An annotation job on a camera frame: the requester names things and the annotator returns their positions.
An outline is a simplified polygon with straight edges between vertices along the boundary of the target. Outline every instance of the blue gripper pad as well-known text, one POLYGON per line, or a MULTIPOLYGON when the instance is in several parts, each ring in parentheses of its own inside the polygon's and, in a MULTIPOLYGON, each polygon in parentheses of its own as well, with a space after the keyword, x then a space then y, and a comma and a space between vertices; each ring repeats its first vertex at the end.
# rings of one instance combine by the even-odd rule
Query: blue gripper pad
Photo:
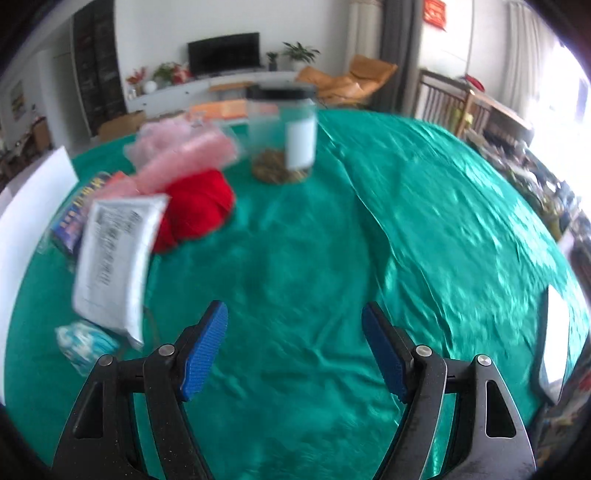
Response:
POLYGON ((228 327, 228 308, 219 303, 211 313, 207 325, 195 342, 184 366, 184 378, 180 394, 183 401, 189 401, 195 393, 201 392, 205 380, 222 344, 228 327))
POLYGON ((402 403, 408 403, 410 399, 408 388, 405 385, 404 364, 394 351, 394 347, 388 340, 384 328, 380 325, 376 314, 369 305, 363 308, 361 328, 378 363, 379 370, 382 372, 388 390, 396 395, 402 403))

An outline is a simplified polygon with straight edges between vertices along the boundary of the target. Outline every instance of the cardboard box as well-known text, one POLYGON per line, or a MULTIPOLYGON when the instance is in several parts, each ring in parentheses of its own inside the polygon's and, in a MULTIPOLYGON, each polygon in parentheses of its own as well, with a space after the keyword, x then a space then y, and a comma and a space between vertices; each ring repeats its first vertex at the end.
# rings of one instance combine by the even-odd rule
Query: cardboard box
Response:
POLYGON ((236 120, 247 118, 246 100, 223 100, 202 103, 191 107, 191 115, 203 120, 236 120))
POLYGON ((102 143, 110 142, 137 133, 145 121, 146 113, 143 110, 109 120, 99 127, 100 141, 102 143))

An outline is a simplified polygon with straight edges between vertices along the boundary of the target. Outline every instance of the black jar lid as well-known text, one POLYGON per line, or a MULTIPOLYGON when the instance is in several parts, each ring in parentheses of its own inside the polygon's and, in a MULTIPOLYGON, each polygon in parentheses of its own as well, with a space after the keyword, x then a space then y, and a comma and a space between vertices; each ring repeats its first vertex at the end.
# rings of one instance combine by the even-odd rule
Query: black jar lid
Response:
POLYGON ((248 100, 307 100, 316 98, 316 87, 300 82, 264 82, 246 89, 248 100))

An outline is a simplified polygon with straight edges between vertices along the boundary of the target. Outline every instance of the table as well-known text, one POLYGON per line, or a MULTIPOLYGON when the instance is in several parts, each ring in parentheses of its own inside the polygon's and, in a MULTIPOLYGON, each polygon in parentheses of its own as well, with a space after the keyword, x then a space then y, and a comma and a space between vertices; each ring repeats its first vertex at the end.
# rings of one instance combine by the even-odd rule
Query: table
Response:
MULTIPOLYGON (((245 128, 235 128, 239 139, 245 128)), ((76 158, 80 181, 132 171, 123 155, 132 140, 76 158)), ((526 424, 540 405, 529 381, 548 283, 570 304, 570 366, 582 348, 584 300, 546 228, 484 159, 439 127, 321 111, 307 181, 262 184, 247 161, 225 175, 237 197, 232 217, 156 256, 144 301, 158 330, 144 322, 146 351, 156 336, 174 341, 211 300, 228 305, 226 339, 203 391, 186 404, 217 480, 371 478, 402 406, 363 337, 368 300, 417 344, 457 359, 490 355, 526 424)), ((77 319, 72 283, 60 251, 36 254, 8 339, 8 411, 46 462, 84 382, 54 337, 77 319)), ((148 468, 161 476, 145 402, 135 402, 148 468)), ((443 460, 452 412, 447 395, 427 475, 443 460)))

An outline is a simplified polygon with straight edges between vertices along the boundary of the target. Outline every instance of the curtain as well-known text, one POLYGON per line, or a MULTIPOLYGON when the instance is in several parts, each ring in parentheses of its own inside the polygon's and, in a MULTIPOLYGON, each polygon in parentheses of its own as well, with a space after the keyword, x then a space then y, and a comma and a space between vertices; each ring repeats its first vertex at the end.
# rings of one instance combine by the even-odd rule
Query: curtain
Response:
POLYGON ((382 0, 351 0, 345 70, 356 54, 378 58, 381 33, 382 0))
POLYGON ((538 14, 527 5, 509 2, 507 8, 509 42, 501 103, 528 120, 532 108, 540 100, 544 67, 557 39, 538 14))
POLYGON ((423 0, 384 0, 379 58, 398 70, 374 94, 372 108, 410 115, 418 81, 418 51, 423 32, 423 0))

